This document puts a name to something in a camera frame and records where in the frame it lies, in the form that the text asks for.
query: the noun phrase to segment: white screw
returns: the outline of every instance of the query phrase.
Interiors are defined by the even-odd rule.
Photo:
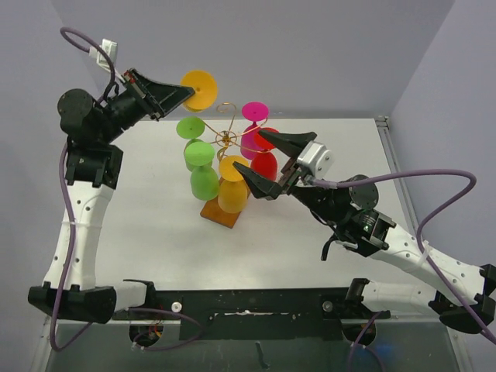
[[[183,308],[183,305],[180,302],[175,302],[171,306],[172,312],[180,312]]]
[[[322,304],[322,308],[324,309],[325,312],[331,312],[332,311],[332,302],[331,301],[324,301]]]

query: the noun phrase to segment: gray wall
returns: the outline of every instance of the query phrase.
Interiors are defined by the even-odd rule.
[[[454,0],[52,0],[65,25],[119,42],[118,69],[176,84],[207,70],[217,103],[271,118],[391,112]],[[96,84],[104,74],[86,62]],[[179,108],[171,117],[187,115]],[[219,116],[212,106],[202,117]]]
[[[57,100],[96,87],[48,0],[2,0],[0,10],[0,370],[23,372],[43,324],[28,289],[43,280],[63,214]]]
[[[496,263],[494,14],[494,0],[457,0],[391,116],[403,169],[456,167],[478,176],[474,191],[425,230],[434,246],[476,265]],[[465,183],[451,177],[409,181],[418,217]],[[494,370],[494,346],[480,336],[469,341],[476,370]]]

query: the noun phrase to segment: colorful toy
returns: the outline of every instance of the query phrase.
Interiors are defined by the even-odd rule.
[[[215,81],[204,71],[188,73],[181,83],[192,86],[195,90],[195,95],[183,104],[189,111],[202,111],[216,99]],[[234,113],[226,130],[217,131],[199,117],[188,116],[179,121],[176,131],[181,138],[188,140],[184,148],[184,161],[186,168],[191,172],[191,191],[196,198],[206,201],[201,216],[232,228],[250,196],[249,188],[233,163],[250,166],[265,177],[275,180],[277,160],[270,152],[274,147],[258,134],[268,120],[269,108],[262,102],[250,102],[244,105],[241,112],[244,118],[252,123],[242,133],[233,131],[237,113],[234,104],[223,103],[217,106],[217,111],[227,113],[229,108],[234,109]],[[204,134],[205,128],[215,134],[215,140],[206,142],[199,139]],[[265,129],[277,132],[276,129]],[[219,145],[221,148],[215,151],[214,145]],[[239,147],[242,156],[227,155],[226,151],[231,146]],[[213,165],[215,157],[219,162],[220,177],[214,169],[217,167]]]

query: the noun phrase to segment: yellow disc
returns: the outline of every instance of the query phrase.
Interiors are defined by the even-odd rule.
[[[219,164],[219,173],[222,178],[229,182],[238,182],[243,179],[243,176],[240,172],[236,170],[233,163],[241,163],[242,165],[249,167],[250,163],[244,157],[238,157],[237,155],[231,155],[229,157],[225,157],[221,160]]]
[[[183,103],[183,106],[193,112],[199,112],[213,105],[217,99],[217,83],[214,77],[206,71],[194,70],[188,72],[181,80],[181,85],[192,87],[195,94]]]

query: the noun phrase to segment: pink disc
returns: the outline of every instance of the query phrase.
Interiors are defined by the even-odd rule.
[[[241,113],[246,120],[260,122],[269,116],[269,108],[262,102],[249,102],[243,106]]]

